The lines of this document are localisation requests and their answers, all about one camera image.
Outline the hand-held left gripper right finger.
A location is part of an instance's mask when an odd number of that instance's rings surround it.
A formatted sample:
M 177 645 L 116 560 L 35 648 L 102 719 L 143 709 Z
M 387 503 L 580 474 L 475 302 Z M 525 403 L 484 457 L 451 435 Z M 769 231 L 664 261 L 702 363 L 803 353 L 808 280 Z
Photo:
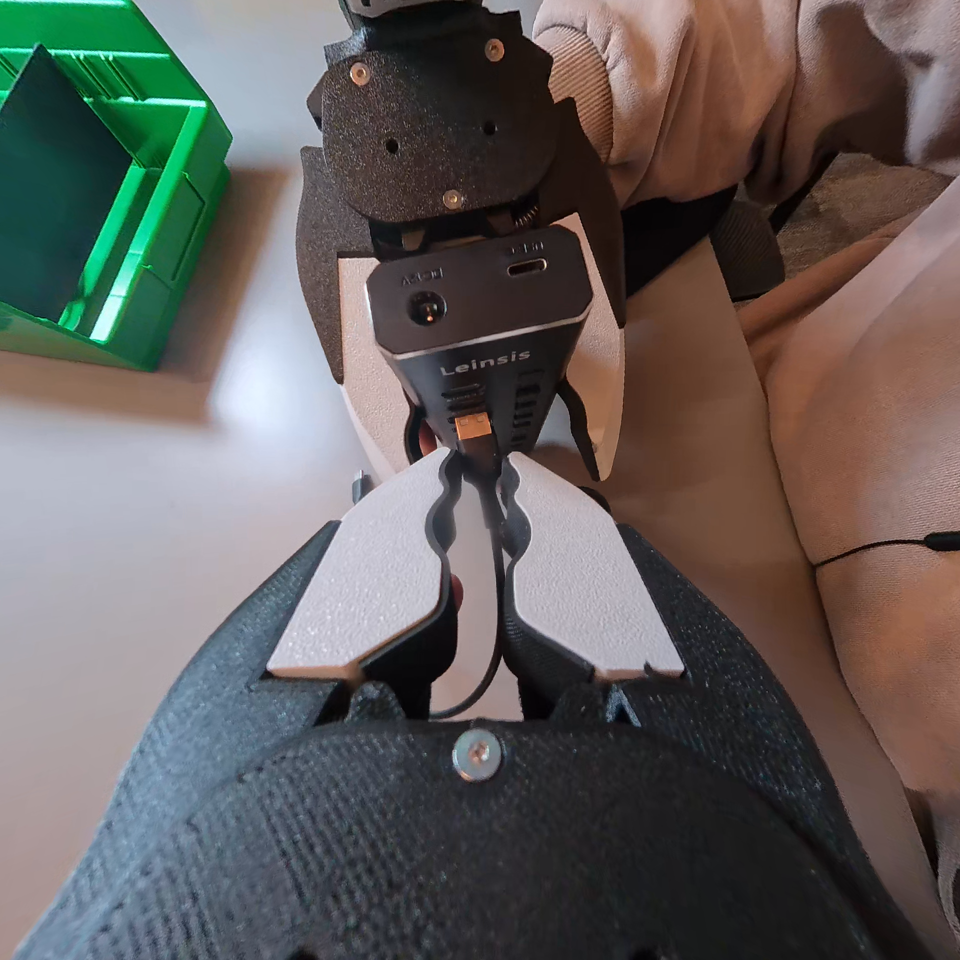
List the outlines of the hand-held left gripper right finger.
M 545 653 L 575 679 L 681 677 L 685 665 L 610 513 L 522 453 L 503 463 L 503 493 L 505 613 L 520 641 L 533 642 L 511 652 L 517 676 L 545 682 L 534 664 Z

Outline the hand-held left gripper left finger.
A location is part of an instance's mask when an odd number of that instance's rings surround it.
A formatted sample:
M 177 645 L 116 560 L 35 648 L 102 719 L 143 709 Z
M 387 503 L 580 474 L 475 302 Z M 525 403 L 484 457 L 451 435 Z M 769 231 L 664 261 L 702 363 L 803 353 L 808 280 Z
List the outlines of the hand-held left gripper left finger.
M 346 513 L 282 630 L 270 675 L 430 685 L 450 668 L 448 551 L 460 484 L 460 457 L 436 450 Z

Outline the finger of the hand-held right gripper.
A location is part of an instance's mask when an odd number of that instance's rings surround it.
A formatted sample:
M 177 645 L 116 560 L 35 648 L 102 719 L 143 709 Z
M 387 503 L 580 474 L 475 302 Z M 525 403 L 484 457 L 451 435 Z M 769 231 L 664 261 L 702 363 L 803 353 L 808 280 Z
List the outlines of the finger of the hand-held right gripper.
M 593 292 L 590 309 L 571 355 L 566 380 L 579 400 L 584 426 L 572 426 L 584 440 L 582 460 L 595 479 L 609 478 L 618 449 L 625 384 L 625 334 L 618 324 L 601 272 L 579 216 L 556 222 L 579 238 Z
M 340 258 L 342 395 L 374 479 L 385 482 L 408 468 L 411 407 L 400 379 L 378 347 L 366 284 L 373 257 Z

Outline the black usb hub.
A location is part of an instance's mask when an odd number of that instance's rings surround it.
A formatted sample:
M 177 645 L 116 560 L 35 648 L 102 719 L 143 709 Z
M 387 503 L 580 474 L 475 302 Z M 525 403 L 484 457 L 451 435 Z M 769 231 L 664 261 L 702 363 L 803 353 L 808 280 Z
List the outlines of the black usb hub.
M 379 264 L 374 340 L 440 443 L 486 413 L 499 454 L 534 450 L 594 291 L 579 237 L 555 224 Z

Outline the black usb cable orange plugs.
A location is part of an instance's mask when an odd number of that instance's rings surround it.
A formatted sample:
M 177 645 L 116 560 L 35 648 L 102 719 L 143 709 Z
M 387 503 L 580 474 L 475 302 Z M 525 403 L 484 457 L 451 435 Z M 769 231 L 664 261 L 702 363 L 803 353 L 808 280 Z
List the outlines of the black usb cable orange plugs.
M 372 505 L 378 545 L 374 558 L 386 563 L 372 585 L 397 588 L 403 611 L 401 627 L 390 630 L 359 659 L 362 682 L 388 687 L 414 720 L 444 720 L 470 709 L 495 678 L 503 659 L 506 629 L 503 514 L 497 485 L 501 468 L 494 428 L 487 414 L 456 420 L 457 448 L 439 447 L 369 493 L 359 507 Z M 458 611 L 450 594 L 449 551 L 456 531 L 454 507 L 466 479 L 479 494 L 492 555 L 496 598 L 496 633 L 486 672 L 462 702 L 430 710 L 431 688 L 452 666 L 458 644 Z

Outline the green plastic bin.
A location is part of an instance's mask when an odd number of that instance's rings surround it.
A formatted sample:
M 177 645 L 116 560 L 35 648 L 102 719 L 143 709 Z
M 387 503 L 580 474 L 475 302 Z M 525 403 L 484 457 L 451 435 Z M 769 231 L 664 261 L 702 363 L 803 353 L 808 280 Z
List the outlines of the green plastic bin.
M 233 136 L 134 2 L 2 2 L 2 351 L 152 371 Z

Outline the person's right forearm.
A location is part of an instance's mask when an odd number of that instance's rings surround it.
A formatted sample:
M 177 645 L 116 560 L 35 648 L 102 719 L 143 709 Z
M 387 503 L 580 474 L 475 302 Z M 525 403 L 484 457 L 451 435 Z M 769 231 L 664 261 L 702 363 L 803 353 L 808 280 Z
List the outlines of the person's right forearm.
M 622 208 L 777 203 L 831 152 L 958 176 L 956 1 L 553 1 L 533 37 Z

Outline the black drawstring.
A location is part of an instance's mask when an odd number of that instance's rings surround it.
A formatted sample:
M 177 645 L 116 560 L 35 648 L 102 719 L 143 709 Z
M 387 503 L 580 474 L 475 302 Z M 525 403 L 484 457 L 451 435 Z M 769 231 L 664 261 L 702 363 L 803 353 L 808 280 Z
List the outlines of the black drawstring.
M 813 570 L 822 570 L 827 566 L 858 555 L 899 547 L 916 547 L 934 553 L 957 553 L 959 552 L 959 531 L 933 531 L 921 537 L 899 537 L 868 542 L 820 559 L 814 562 L 812 566 Z

